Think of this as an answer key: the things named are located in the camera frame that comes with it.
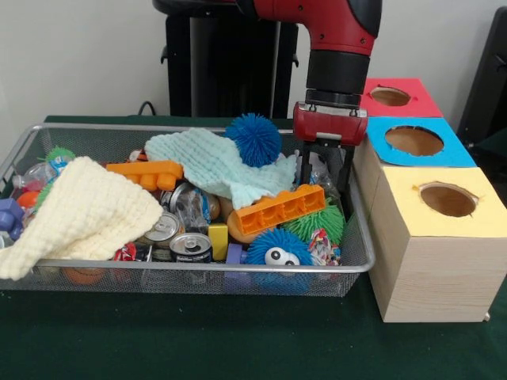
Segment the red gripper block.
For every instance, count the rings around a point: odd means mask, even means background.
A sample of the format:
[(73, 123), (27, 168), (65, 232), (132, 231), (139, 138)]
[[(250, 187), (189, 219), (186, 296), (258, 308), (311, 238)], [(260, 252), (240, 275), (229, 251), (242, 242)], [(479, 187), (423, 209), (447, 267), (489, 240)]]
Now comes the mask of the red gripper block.
[(311, 181), (310, 163), (312, 142), (317, 139), (339, 141), (345, 153), (341, 167), (341, 198), (344, 209), (349, 208), (349, 178), (355, 147), (359, 146), (368, 125), (364, 109), (335, 108), (297, 102), (293, 110), (295, 136), (305, 141), (301, 152), (300, 184)]

